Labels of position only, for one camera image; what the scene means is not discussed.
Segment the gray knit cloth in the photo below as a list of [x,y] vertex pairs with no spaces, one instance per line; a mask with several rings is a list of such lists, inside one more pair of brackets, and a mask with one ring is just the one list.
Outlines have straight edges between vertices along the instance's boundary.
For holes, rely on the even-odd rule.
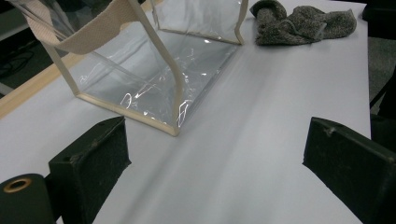
[[276,0],[261,0],[250,9],[257,19],[257,45],[302,45],[345,37],[356,29],[352,10],[324,13],[314,7],[297,7],[287,17]]

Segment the transparent vinyl bag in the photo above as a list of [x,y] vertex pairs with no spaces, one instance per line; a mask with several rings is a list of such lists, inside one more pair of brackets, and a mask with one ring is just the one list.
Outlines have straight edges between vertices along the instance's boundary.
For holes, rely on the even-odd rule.
[[248,0],[8,1],[78,98],[173,136],[243,44],[248,9]]

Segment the black cable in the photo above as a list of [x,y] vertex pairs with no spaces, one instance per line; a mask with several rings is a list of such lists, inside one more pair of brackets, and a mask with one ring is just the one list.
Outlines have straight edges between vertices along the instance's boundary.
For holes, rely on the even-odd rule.
[[1,62],[0,77],[9,77],[21,71],[22,68],[24,68],[26,64],[29,63],[29,61],[33,58],[34,55],[35,54],[32,51],[26,50],[25,52],[19,55],[20,57]]
[[37,40],[27,43],[25,46],[10,52],[0,58],[0,77],[9,77],[21,71],[35,55],[29,49],[38,43]]

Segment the white table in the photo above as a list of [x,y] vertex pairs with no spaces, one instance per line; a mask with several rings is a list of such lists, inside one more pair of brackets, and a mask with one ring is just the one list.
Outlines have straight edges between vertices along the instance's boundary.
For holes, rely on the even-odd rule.
[[[364,5],[282,1],[326,12]],[[126,120],[130,165],[99,223],[360,223],[302,165],[311,117],[370,136],[367,24],[349,37],[299,47],[257,47],[250,13],[246,45],[179,137]],[[0,120],[0,181],[49,173],[48,161],[115,113],[75,98],[60,77]]]

